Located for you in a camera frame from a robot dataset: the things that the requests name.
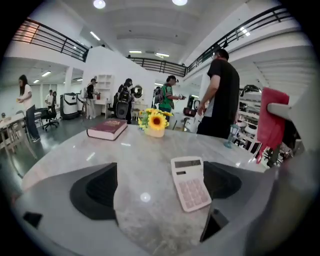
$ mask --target potted flower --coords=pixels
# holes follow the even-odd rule
[[[167,116],[172,116],[172,114],[159,109],[147,108],[139,112],[138,124],[145,134],[161,138],[165,135],[165,128],[169,126]]]

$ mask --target hand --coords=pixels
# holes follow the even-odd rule
[[[199,116],[202,116],[204,114],[204,111],[206,109],[206,106],[204,103],[200,103],[199,107],[198,107],[198,114]]]

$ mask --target red book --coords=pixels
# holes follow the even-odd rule
[[[108,119],[107,121],[86,130],[89,137],[114,141],[126,128],[127,121],[120,119]]]

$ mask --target red cloth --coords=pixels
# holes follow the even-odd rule
[[[282,143],[285,132],[285,119],[268,112],[269,103],[279,103],[288,105],[289,96],[281,91],[263,88],[261,97],[261,107],[258,122],[257,140],[262,143],[257,163],[262,159],[262,154],[267,147],[275,149]]]

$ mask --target calculator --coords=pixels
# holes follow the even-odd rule
[[[193,212],[211,204],[204,183],[204,162],[199,156],[171,159],[171,171],[176,191],[185,212]]]

